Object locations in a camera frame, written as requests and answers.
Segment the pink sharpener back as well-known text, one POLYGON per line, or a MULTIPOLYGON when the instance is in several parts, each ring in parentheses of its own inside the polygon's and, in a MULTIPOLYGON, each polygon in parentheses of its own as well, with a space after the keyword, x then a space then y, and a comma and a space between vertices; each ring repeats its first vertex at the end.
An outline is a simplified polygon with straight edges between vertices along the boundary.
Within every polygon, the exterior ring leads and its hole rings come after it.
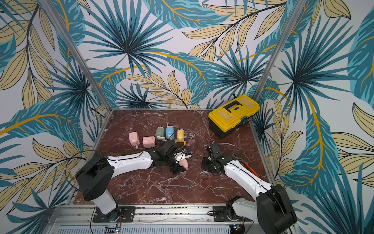
POLYGON ((155 144, 155 137, 154 136, 145 136, 142 139, 142 144, 146 149, 154 148, 155 144))

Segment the pink sharpener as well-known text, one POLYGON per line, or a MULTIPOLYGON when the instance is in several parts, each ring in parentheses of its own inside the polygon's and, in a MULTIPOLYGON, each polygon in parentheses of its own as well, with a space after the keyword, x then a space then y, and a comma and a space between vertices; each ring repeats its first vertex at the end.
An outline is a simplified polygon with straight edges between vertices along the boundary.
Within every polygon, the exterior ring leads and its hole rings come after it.
POLYGON ((154 136, 145 136, 142 139, 142 144, 146 149, 154 148, 155 144, 155 137, 154 136))
POLYGON ((138 147, 140 145, 140 138, 139 138, 139 135, 138 135, 137 132, 130 132, 129 133, 129 141, 130 141, 131 146, 138 149, 138 147))
POLYGON ((179 165, 182 166, 182 167, 184 167, 185 170, 188 170, 188 168, 189 168, 189 165, 188 165, 188 161, 187 161, 187 159, 183 159, 183 160, 181 160, 181 161, 179 162, 179 165))

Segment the green pencil sharpener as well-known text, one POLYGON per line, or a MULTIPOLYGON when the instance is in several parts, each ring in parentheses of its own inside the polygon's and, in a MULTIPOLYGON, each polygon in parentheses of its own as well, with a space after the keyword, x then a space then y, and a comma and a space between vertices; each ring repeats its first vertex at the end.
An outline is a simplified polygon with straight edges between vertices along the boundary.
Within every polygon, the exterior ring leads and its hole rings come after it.
POLYGON ((155 140, 164 142, 166 140, 165 128, 162 126, 157 127, 155 132, 155 140))

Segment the blue pencil sharpener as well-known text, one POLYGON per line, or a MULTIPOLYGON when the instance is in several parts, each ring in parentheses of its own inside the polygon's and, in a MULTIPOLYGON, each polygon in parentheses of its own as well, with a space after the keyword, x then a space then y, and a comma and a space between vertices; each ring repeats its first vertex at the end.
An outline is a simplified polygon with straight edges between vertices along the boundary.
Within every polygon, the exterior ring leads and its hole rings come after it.
POLYGON ((165 134, 166 134, 166 139, 167 140, 174 140, 174 138, 175 138, 174 127, 171 126, 171 125, 167 126, 165 134))

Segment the yellow pencil sharpener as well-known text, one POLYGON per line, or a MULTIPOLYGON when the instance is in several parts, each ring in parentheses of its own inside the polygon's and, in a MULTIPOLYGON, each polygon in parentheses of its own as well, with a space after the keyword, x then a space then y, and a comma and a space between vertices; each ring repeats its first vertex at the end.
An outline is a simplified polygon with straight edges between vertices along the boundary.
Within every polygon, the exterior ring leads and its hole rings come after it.
POLYGON ((186 141, 185 141, 185 130, 184 129, 178 129, 177 130, 177 142, 178 143, 183 143, 184 145, 186 145, 186 141))

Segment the clear pink tray back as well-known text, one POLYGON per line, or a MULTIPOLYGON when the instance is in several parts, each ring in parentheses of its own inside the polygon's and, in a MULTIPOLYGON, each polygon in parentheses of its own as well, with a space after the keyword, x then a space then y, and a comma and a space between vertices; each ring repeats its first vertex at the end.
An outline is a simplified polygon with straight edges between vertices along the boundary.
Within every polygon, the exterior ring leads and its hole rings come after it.
POLYGON ((194 147, 195 145, 196 145, 196 140, 195 139, 191 138, 191 139, 188 140, 188 142, 187 142, 188 147, 194 147))

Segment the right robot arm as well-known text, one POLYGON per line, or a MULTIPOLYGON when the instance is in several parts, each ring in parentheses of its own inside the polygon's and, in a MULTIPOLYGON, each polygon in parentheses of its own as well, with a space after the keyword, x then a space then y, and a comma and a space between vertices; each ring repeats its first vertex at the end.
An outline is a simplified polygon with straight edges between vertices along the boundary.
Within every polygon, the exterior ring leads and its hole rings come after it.
POLYGON ((297 223, 298 218, 286 190, 280 185, 271 185, 244 167, 233 155, 225 155, 217 143, 206 146, 207 157, 202 169, 212 174, 225 175, 253 198, 241 196, 226 202, 225 207, 213 209, 210 215, 215 221, 240 221, 249 219, 260 225, 266 234, 282 234, 297 223))

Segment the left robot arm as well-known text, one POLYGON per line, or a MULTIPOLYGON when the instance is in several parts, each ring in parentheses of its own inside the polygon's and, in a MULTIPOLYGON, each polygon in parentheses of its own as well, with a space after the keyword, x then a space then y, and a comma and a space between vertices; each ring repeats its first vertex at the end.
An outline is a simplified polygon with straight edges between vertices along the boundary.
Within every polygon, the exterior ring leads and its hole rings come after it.
POLYGON ((108 190, 109 182, 114 177, 163 166, 176 175, 188 169, 183 162, 190 157, 188 149, 179 148, 172 140, 165 141, 162 146, 126 156, 105 157, 97 152, 78 170, 76 180, 85 201, 93 202, 103 215, 117 218, 120 207, 108 190))

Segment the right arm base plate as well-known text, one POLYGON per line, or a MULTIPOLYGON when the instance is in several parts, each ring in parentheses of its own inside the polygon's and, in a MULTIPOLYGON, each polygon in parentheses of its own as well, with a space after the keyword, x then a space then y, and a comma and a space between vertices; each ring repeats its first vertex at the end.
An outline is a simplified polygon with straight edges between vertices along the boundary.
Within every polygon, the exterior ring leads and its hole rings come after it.
POLYGON ((209 212, 215 222, 239 222, 241 218, 230 211, 226 206, 213 206, 209 212))

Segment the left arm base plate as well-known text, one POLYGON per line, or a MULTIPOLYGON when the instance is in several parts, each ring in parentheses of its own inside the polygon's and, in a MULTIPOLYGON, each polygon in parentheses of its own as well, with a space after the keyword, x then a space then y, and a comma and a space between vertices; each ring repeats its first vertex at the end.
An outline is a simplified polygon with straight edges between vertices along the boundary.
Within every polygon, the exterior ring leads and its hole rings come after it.
POLYGON ((135 207, 117 206, 108 214, 103 214, 102 211, 96 207, 93 215, 93 223, 132 223, 135 215, 135 207))

